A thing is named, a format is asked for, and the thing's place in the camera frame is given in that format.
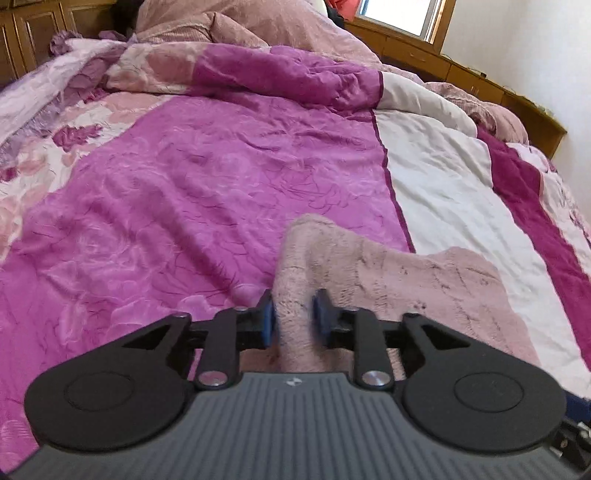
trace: white logo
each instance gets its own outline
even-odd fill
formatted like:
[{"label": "white logo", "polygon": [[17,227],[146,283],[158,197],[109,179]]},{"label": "white logo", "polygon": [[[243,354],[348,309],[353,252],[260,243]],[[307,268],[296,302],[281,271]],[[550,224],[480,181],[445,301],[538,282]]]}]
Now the white logo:
[{"label": "white logo", "polygon": [[288,384],[290,387],[297,387],[298,385],[301,385],[304,381],[301,378],[290,378],[289,380],[287,380],[285,383]]}]

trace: window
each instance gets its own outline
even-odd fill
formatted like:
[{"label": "window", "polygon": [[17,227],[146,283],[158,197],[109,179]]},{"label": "window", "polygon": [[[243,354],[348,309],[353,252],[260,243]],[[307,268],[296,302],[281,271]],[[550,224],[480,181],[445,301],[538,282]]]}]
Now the window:
[{"label": "window", "polygon": [[432,42],[446,0],[361,0],[358,15]]}]

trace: dark hair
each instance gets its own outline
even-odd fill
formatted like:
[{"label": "dark hair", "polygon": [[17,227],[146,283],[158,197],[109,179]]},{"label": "dark hair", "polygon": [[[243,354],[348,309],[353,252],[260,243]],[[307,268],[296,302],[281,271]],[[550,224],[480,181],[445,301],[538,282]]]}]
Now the dark hair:
[{"label": "dark hair", "polygon": [[128,28],[135,28],[135,20],[143,3],[144,0],[117,0],[111,7],[115,31],[127,35]]}]

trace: white wall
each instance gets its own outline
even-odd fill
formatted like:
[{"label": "white wall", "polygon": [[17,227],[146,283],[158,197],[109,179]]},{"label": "white wall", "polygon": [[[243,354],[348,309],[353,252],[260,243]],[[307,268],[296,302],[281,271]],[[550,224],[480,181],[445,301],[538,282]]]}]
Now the white wall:
[{"label": "white wall", "polygon": [[554,157],[591,220],[591,2],[457,0],[442,53],[551,110]]}]

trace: comforter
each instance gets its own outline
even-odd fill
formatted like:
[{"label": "comforter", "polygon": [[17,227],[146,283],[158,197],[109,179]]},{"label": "comforter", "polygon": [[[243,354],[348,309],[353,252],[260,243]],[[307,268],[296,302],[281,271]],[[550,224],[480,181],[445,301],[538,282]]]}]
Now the comforter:
[{"label": "comforter", "polygon": [[589,236],[535,149],[402,76],[290,47],[70,45],[0,97],[1,469],[35,449],[35,376],[172,311],[254,304],[305,213],[483,255],[542,368],[591,394]]}]

